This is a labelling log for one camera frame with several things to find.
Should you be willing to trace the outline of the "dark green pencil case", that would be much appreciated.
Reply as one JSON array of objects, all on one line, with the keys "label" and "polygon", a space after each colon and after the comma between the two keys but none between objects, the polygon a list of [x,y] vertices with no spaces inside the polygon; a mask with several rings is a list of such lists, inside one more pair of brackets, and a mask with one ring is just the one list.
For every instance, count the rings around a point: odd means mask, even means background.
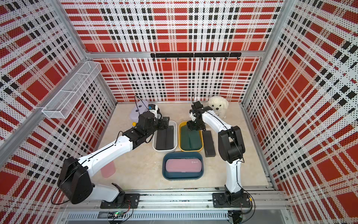
[{"label": "dark green pencil case", "polygon": [[187,125],[182,126],[180,129],[180,147],[184,151],[192,150],[192,145],[189,136],[189,129],[187,128]]}]

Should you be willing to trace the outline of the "dark grey pencil case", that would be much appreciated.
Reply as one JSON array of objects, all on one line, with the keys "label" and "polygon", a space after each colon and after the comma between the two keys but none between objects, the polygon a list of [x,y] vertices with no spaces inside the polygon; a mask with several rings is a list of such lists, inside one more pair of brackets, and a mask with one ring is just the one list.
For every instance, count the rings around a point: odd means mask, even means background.
[{"label": "dark grey pencil case", "polygon": [[167,129],[157,131],[155,148],[156,150],[167,150]]}]

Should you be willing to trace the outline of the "pink pencil case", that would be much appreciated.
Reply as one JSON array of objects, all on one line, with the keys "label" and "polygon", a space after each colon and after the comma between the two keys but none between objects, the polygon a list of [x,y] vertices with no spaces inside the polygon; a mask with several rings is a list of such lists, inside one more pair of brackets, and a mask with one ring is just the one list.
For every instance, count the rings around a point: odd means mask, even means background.
[{"label": "pink pencil case", "polygon": [[196,173],[201,172],[201,160],[194,159],[169,159],[166,162],[166,171],[171,173]]},{"label": "pink pencil case", "polygon": [[101,175],[103,178],[109,178],[112,175],[114,175],[116,172],[116,167],[114,161],[111,161],[107,165],[105,165],[103,168],[101,168]]}]

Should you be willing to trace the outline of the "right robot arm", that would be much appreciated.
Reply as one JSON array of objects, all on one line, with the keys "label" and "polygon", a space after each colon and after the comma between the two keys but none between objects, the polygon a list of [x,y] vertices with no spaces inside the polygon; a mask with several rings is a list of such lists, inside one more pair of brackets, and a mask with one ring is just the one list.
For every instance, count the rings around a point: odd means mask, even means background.
[{"label": "right robot arm", "polygon": [[209,125],[218,133],[218,152],[226,162],[226,184],[224,197],[226,204],[237,206],[244,199],[244,189],[241,183],[241,164],[244,163],[245,145],[238,126],[231,126],[217,116],[209,106],[203,106],[199,101],[192,103],[187,127],[190,130],[206,130]]}]

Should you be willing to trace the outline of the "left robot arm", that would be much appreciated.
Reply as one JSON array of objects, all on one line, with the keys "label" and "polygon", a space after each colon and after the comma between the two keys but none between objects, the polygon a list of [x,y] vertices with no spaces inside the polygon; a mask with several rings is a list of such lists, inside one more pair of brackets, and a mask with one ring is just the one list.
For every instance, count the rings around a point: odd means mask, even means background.
[{"label": "left robot arm", "polygon": [[121,132],[112,143],[79,159],[65,159],[57,182],[59,190],[72,204],[85,200],[117,203],[123,190],[114,183],[111,186],[96,184],[92,177],[116,158],[147,143],[147,138],[153,137],[156,131],[167,129],[169,120],[146,111],[139,115],[134,127]]}]

